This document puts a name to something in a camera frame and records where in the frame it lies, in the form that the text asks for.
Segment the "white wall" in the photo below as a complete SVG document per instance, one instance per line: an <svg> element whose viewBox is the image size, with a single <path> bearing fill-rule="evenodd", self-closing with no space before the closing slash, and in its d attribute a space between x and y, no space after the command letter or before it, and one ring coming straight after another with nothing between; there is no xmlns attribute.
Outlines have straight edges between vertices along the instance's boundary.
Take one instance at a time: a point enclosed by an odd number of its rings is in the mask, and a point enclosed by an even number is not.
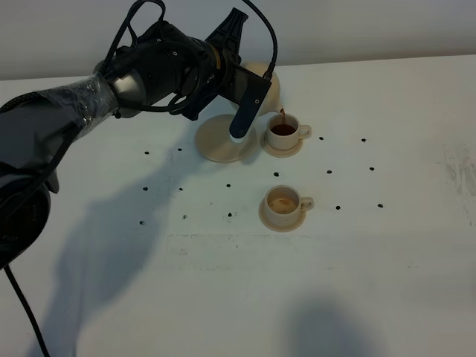
<svg viewBox="0 0 476 357"><path fill-rule="evenodd" d="M165 19L205 38L235 6L246 11L242 57L267 60L269 34L239 0L166 0ZM132 0L2 0L0 79L91 73ZM276 30L279 63L476 53L475 0L255 0ZM159 9L145 5L145 30Z"/></svg>

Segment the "handle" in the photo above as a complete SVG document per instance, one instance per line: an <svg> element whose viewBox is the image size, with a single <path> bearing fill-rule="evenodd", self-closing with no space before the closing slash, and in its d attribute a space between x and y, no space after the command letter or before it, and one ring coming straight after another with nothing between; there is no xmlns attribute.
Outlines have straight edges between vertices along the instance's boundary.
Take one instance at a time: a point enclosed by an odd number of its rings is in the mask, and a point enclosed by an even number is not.
<svg viewBox="0 0 476 357"><path fill-rule="evenodd" d="M310 138L312 134L312 129L309 125L301 125L299 129L299 139Z"/></svg>
<svg viewBox="0 0 476 357"><path fill-rule="evenodd" d="M314 199L311 197L302 197L300 199L300 211L305 212L314 208Z"/></svg>

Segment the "empty cup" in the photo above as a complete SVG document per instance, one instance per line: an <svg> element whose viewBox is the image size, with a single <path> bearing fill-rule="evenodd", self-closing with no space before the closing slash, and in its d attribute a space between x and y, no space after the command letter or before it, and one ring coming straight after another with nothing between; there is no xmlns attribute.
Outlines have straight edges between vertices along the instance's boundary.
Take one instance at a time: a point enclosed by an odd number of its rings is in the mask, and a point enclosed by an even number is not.
<svg viewBox="0 0 476 357"><path fill-rule="evenodd" d="M311 197L301 197L290 186L275 186L261 202L260 219L273 231L292 231L303 223L306 212L313 207L314 199Z"/></svg>
<svg viewBox="0 0 476 357"><path fill-rule="evenodd" d="M269 119L261 144L269 155L286 158L298 153L303 140L310 138L311 134L309 125L301 125L292 115L279 114Z"/></svg>

